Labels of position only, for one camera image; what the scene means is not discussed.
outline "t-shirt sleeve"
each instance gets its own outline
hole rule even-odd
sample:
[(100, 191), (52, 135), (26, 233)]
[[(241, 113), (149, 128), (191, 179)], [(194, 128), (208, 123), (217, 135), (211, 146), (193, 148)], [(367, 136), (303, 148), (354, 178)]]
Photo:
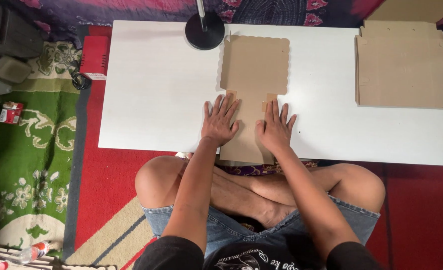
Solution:
[(380, 270), (380, 264), (359, 242), (337, 245), (326, 260), (326, 270)]
[(160, 237), (135, 261), (133, 270), (201, 270), (204, 256), (194, 242), (177, 236)]

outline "floral patterned rug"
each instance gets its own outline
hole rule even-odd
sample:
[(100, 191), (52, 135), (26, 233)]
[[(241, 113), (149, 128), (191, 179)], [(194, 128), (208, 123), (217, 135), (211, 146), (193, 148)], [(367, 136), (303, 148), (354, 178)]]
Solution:
[(69, 73), (80, 58), (67, 42), (47, 42), (28, 62), (31, 75), (0, 96), (24, 104), (18, 124), (0, 123), (2, 246), (51, 240), (51, 255), (61, 255), (79, 96)]

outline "plastic bottle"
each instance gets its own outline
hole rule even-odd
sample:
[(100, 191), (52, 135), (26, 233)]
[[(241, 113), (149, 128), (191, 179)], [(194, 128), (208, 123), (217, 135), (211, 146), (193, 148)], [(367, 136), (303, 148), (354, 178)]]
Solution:
[(5, 261), (0, 263), (0, 270), (6, 270), (10, 265), (22, 266), (30, 263), (45, 255), (48, 250), (50, 250), (50, 243), (48, 241), (36, 243), (9, 255)]

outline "red box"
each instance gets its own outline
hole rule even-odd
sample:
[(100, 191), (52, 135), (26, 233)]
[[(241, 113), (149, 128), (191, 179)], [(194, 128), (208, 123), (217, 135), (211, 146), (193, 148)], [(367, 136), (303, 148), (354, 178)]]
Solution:
[(23, 104), (15, 102), (3, 103), (2, 113), (0, 114), (0, 122), (7, 124), (17, 124), (20, 119)]
[(106, 36), (85, 37), (80, 63), (81, 74), (92, 80), (106, 80), (109, 42)]

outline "leg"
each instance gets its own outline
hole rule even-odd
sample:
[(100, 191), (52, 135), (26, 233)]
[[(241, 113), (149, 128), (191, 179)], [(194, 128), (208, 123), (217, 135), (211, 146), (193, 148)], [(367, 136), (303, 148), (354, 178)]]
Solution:
[[(372, 212), (380, 211), (385, 199), (385, 187), (380, 178), (368, 169), (341, 163), (309, 170), (321, 187), (333, 197)], [(295, 206), (293, 194), (283, 174), (237, 176), (229, 175), (221, 169), (215, 173), (269, 200)]]
[[(186, 166), (174, 156), (159, 156), (147, 162), (135, 178), (141, 205), (150, 209), (173, 205)], [(296, 209), (263, 198), (218, 174), (213, 175), (210, 204), (225, 214), (254, 218), (265, 228), (275, 226)]]

